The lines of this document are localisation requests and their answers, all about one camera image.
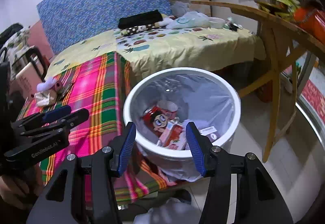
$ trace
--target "white plastic bag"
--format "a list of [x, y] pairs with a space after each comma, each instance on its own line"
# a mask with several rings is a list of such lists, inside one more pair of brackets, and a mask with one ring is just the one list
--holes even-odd
[[203, 13], [196, 11], [187, 12], [184, 16], [174, 20], [166, 26], [167, 29], [172, 28], [193, 28], [193, 27], [209, 27], [209, 17]]

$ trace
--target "striped fabric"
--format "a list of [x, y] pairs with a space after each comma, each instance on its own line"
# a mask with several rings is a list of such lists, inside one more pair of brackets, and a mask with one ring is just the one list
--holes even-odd
[[[129, 77], [130, 63], [118, 53], [110, 52], [56, 76], [63, 85], [74, 82], [63, 101], [49, 108], [38, 108], [34, 100], [25, 103], [18, 119], [67, 104], [72, 112], [86, 108], [90, 113], [86, 122], [71, 130], [70, 145], [41, 162], [45, 183], [68, 154], [74, 153], [79, 157], [93, 154], [122, 133], [123, 104], [131, 89]], [[114, 188], [118, 204], [126, 204], [172, 185], [176, 183], [169, 182], [158, 167], [134, 148], [126, 172], [116, 179]], [[91, 200], [90, 190], [90, 178], [86, 177], [86, 201]]]

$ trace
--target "metal screw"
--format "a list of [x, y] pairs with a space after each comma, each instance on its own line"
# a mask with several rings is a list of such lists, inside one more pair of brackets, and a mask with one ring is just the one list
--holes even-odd
[[213, 152], [220, 152], [220, 151], [221, 151], [221, 148], [220, 148], [219, 146], [212, 146], [212, 147], [211, 147], [211, 150], [212, 150]]
[[250, 160], [254, 160], [254, 159], [256, 158], [255, 154], [253, 154], [252, 152], [249, 152], [249, 153], [247, 154], [247, 157], [248, 157], [248, 159], [250, 159]]
[[69, 160], [69, 161], [72, 161], [74, 158], [76, 158], [76, 156], [73, 153], [71, 153], [67, 156], [67, 160]]
[[111, 147], [109, 147], [109, 146], [105, 146], [105, 147], [103, 147], [102, 152], [103, 152], [103, 153], [107, 153], [107, 152], [110, 152], [111, 150], [112, 150]]

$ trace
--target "floor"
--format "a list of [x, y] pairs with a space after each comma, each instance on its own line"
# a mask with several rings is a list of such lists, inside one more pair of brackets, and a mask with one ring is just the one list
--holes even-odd
[[[269, 108], [269, 104], [262, 103], [255, 95], [242, 99], [241, 120], [231, 145], [231, 153], [245, 155], [247, 152], [253, 152], [262, 159], [262, 149], [269, 126]], [[280, 107], [280, 112], [280, 120], [285, 119], [285, 107]], [[324, 164], [324, 149], [303, 115], [297, 113], [290, 133], [277, 142], [272, 148], [269, 160], [264, 164], [284, 197], [294, 222], [305, 215], [318, 195], [325, 180]], [[209, 178], [204, 178], [186, 187], [192, 195], [192, 205], [201, 211], [209, 181]], [[227, 223], [234, 221], [236, 189], [236, 176], [232, 175]]]

